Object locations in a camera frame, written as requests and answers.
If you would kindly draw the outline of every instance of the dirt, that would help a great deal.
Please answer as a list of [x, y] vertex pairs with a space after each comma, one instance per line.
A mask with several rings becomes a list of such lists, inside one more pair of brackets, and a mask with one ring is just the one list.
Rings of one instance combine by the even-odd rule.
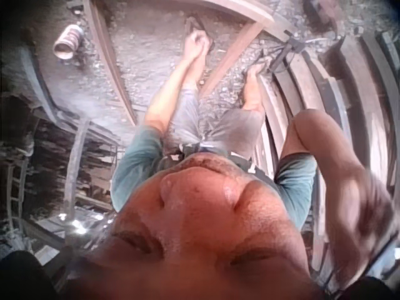
[[[105, 1], [111, 22], [109, 32], [132, 103], [147, 106], [179, 61], [185, 18], [197, 13], [215, 40], [202, 82], [218, 65], [226, 49], [234, 41], [246, 20], [221, 11], [175, 1]], [[309, 48], [324, 53], [338, 41], [334, 32], [315, 33], [303, 13], [301, 0], [262, 1], [298, 28], [294, 36], [310, 40]], [[368, 30], [394, 31], [391, 12], [385, 2], [372, 0], [341, 1], [346, 34]], [[126, 146], [134, 128], [108, 81], [98, 52], [91, 42], [91, 33], [83, 13], [71, 12], [64, 1], [35, 2], [13, 18], [14, 32], [2, 41], [2, 73], [9, 79], [13, 92], [34, 98], [21, 75], [18, 52], [19, 28], [28, 28], [36, 43], [41, 72], [54, 102], [78, 114], [87, 114], [96, 124], [110, 129]], [[78, 24], [85, 32], [84, 41], [75, 58], [62, 61], [53, 54], [53, 43], [68, 24]], [[238, 62], [226, 74], [214, 92], [200, 101], [200, 128], [203, 133], [213, 128], [223, 113], [240, 106], [243, 72], [264, 49], [267, 53], [281, 43], [265, 32], [244, 51]]]

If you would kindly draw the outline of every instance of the man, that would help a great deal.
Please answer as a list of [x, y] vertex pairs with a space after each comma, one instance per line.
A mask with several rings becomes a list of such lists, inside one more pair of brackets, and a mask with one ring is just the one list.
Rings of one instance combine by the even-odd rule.
[[384, 186], [323, 112], [292, 120], [274, 181], [248, 161], [265, 118], [262, 64], [247, 73], [242, 109], [200, 135], [197, 82], [209, 45], [203, 31], [186, 39], [181, 62], [119, 163], [112, 181], [118, 215], [76, 281], [82, 298], [321, 299], [299, 233], [317, 165], [343, 284], [391, 232], [394, 211]]

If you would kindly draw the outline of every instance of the bare foot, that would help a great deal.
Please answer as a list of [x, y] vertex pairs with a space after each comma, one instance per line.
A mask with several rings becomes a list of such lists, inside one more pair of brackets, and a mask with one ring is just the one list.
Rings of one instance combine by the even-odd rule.
[[204, 47], [202, 53], [198, 58], [196, 58], [191, 64], [189, 70], [186, 73], [184, 79], [184, 86], [197, 86], [197, 83], [200, 81], [201, 76], [203, 75], [204, 68], [206, 67], [206, 56], [211, 47], [211, 40], [207, 37], [204, 40]]
[[247, 111], [259, 111], [265, 114], [261, 95], [261, 83], [258, 78], [259, 73], [264, 69], [265, 65], [265, 62], [254, 64], [247, 70], [246, 84], [244, 85], [243, 91], [244, 105], [242, 109]]

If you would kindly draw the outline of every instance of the sleeve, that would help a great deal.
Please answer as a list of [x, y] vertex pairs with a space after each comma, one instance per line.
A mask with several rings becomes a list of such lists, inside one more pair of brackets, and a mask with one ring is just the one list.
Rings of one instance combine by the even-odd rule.
[[163, 156], [160, 132], [151, 126], [141, 126], [126, 149], [112, 177], [111, 200], [120, 211], [133, 191], [153, 176]]
[[274, 182], [287, 213], [298, 229], [306, 221], [311, 207], [317, 162], [311, 154], [295, 153], [280, 160]]

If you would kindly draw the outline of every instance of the eye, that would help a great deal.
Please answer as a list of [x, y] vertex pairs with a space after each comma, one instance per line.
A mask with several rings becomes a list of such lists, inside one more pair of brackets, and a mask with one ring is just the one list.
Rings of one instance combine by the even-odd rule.
[[231, 266], [238, 264], [250, 263], [253, 261], [260, 261], [275, 256], [275, 253], [267, 248], [254, 248], [243, 254], [236, 256], [231, 261]]
[[116, 232], [112, 236], [122, 239], [124, 242], [128, 243], [132, 247], [136, 248], [137, 250], [141, 251], [144, 254], [151, 254], [151, 247], [146, 239], [138, 235], [134, 232]]

